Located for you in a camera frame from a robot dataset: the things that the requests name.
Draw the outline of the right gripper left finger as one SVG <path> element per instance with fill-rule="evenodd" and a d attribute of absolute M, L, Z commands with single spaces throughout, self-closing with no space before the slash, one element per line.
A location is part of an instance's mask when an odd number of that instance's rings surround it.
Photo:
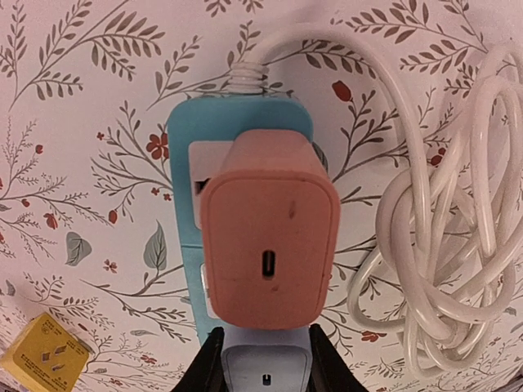
<path fill-rule="evenodd" d="M 194 360 L 173 392 L 219 392 L 224 390 L 224 372 L 221 365 L 221 349 L 224 329 L 215 327 L 208 334 Z"/>

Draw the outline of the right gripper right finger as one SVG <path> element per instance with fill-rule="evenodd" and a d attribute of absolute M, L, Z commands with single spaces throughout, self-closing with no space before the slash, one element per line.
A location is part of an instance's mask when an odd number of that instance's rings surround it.
<path fill-rule="evenodd" d="M 360 382 L 328 339 L 322 327 L 315 323 L 309 328 L 312 368 L 309 391 L 358 392 Z"/>

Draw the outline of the grey blue plug adapter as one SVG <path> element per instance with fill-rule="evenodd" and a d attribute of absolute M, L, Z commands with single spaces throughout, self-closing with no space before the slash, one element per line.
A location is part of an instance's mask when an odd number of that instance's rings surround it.
<path fill-rule="evenodd" d="M 307 327 L 266 331 L 227 326 L 221 365 L 229 391 L 301 392 L 313 362 Z"/>

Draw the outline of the yellow cube socket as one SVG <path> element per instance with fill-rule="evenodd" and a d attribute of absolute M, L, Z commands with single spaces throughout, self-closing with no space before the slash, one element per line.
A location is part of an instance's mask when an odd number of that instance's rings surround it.
<path fill-rule="evenodd" d="M 1 368 L 29 391 L 71 391 L 89 351 L 51 315 L 40 314 L 1 356 Z"/>

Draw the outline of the pink plug adapter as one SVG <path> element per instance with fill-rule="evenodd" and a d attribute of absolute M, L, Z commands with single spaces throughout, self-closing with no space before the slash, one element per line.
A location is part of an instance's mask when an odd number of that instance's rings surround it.
<path fill-rule="evenodd" d="M 303 134 L 239 135 L 201 197 L 215 314 L 262 330 L 315 321 L 329 287 L 340 214 L 337 191 Z"/>

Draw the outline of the teal power strip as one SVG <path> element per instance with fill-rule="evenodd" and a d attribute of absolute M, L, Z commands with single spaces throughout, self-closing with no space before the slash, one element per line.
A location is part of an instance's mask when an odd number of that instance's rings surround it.
<path fill-rule="evenodd" d="M 203 273 L 200 199 L 233 141 L 251 129 L 298 131 L 313 139 L 313 122 L 295 100 L 263 96 L 200 97 L 177 105 L 167 122 L 170 168 L 181 259 L 197 337 L 223 326 L 211 310 Z"/>

